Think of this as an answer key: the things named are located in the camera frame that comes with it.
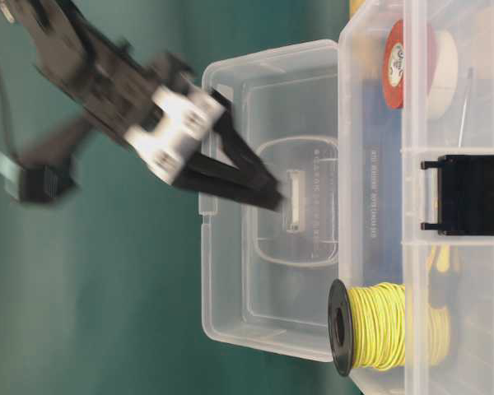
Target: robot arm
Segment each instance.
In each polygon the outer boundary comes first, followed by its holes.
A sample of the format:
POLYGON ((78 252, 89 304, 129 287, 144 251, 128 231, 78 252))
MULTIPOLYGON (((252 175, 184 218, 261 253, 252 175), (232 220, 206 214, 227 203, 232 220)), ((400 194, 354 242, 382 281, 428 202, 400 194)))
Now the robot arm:
MULTIPOLYGON (((0 8, 9 21, 29 32, 41 74, 84 109, 80 118, 44 140, 44 149, 31 149, 29 161, 19 155, 20 168, 51 170, 60 174, 63 184, 72 185, 74 149, 95 128, 133 148, 170 185, 258 207, 278 207, 282 200, 278 182, 235 130, 231 103, 215 91, 209 94, 193 85, 190 68, 176 57, 165 53, 148 67, 140 66, 129 56, 128 43, 110 42, 68 0, 0 0, 0 8), (199 153, 212 131, 235 166, 199 153), (69 154, 58 169, 49 158, 54 151, 69 154)), ((58 184, 59 178, 52 180, 58 184)), ((17 184, 43 189, 17 193, 17 198, 44 195, 37 200, 18 198, 24 202, 53 202, 68 189, 29 180, 17 184), (61 193, 48 196, 44 189, 61 193)))

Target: cable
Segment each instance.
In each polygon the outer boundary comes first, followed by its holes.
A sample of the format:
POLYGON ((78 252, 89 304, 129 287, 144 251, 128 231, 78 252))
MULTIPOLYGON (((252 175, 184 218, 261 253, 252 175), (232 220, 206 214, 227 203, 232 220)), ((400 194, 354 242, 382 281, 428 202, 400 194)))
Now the cable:
POLYGON ((0 69, 0 107, 2 114, 2 133, 6 149, 9 155, 16 159, 18 153, 15 148, 13 133, 12 133, 12 112, 9 99, 7 97, 6 89, 3 83, 2 72, 0 69))
MULTIPOLYGON (((348 290, 353 317, 353 368, 387 371, 405 363, 404 286, 383 283, 348 290)), ((450 314, 447 308, 428 309, 428 358, 442 362, 450 349, 450 314)))

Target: black spool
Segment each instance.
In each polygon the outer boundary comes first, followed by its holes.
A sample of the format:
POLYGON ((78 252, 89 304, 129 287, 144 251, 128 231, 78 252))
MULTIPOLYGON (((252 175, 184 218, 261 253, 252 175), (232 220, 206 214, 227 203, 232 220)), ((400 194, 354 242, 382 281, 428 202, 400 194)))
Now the black spool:
POLYGON ((328 300, 329 343, 338 373, 347 377, 353 367, 353 317, 346 286, 335 280, 328 300))

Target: yellow wire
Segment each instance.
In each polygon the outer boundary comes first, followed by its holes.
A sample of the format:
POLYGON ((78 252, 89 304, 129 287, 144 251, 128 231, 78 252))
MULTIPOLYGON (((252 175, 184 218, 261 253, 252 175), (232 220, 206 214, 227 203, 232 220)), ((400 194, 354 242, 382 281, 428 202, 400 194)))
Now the yellow wire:
MULTIPOLYGON (((387 371, 405 363, 404 286, 383 283, 348 290, 353 316, 353 368, 387 371)), ((447 308, 428 309, 429 359, 438 365, 450 348, 447 308)))

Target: black cable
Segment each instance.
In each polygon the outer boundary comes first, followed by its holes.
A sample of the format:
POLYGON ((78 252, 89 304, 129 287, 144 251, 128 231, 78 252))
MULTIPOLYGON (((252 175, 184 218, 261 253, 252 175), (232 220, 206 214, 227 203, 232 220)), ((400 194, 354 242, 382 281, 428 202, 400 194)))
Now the black cable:
POLYGON ((7 97, 6 88, 3 83, 2 72, 0 70, 0 106, 2 113, 2 133, 4 143, 6 145, 6 149, 9 152, 9 155, 16 159, 18 157, 18 153, 15 148, 15 143, 13 139, 12 133, 12 112, 11 105, 9 103, 9 99, 7 97))

